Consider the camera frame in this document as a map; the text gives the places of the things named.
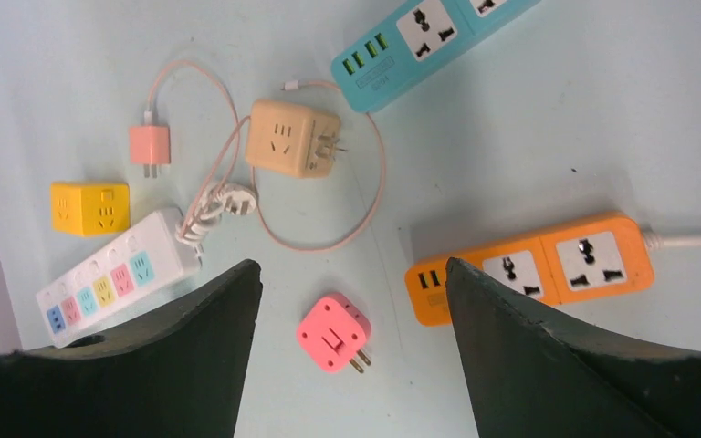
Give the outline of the orange power strip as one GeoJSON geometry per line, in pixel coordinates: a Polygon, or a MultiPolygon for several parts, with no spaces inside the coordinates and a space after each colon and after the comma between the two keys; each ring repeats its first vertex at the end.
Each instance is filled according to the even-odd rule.
{"type": "Polygon", "coordinates": [[[451,321],[451,257],[550,306],[639,292],[655,279],[639,225],[621,212],[594,214],[416,262],[403,281],[415,317],[426,327],[451,321]]]}

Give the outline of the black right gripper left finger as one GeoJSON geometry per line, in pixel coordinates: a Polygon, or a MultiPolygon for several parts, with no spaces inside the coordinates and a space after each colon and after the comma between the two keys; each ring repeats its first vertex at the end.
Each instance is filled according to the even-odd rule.
{"type": "Polygon", "coordinates": [[[0,437],[231,437],[262,297],[245,260],[74,341],[0,354],[0,437]]]}

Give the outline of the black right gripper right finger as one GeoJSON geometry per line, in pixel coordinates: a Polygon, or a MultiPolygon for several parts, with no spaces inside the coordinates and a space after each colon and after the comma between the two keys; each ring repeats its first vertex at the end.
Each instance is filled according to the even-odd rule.
{"type": "Polygon", "coordinates": [[[599,328],[446,263],[446,296],[483,437],[701,437],[701,351],[599,328]]]}

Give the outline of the pink square plug adapter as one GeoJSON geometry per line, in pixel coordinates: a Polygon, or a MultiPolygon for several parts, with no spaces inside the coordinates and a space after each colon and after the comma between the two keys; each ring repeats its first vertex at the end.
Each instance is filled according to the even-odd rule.
{"type": "Polygon", "coordinates": [[[359,374],[371,366],[363,351],[371,337],[371,322],[340,292],[321,297],[300,321],[299,346],[327,373],[351,365],[359,374]]]}

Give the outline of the teal blue power strip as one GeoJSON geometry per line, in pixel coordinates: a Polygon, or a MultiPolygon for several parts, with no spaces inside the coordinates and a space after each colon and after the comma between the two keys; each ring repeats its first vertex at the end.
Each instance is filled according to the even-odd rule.
{"type": "Polygon", "coordinates": [[[337,55],[332,76],[354,111],[376,112],[538,3],[407,1],[337,55]]]}

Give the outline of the white multicolour power strip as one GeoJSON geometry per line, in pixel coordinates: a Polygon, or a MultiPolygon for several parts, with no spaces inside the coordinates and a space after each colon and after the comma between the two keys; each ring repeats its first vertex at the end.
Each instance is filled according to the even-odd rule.
{"type": "Polygon", "coordinates": [[[195,275],[194,247],[174,236],[179,208],[156,210],[36,294],[51,343],[64,348],[103,319],[195,275]]]}

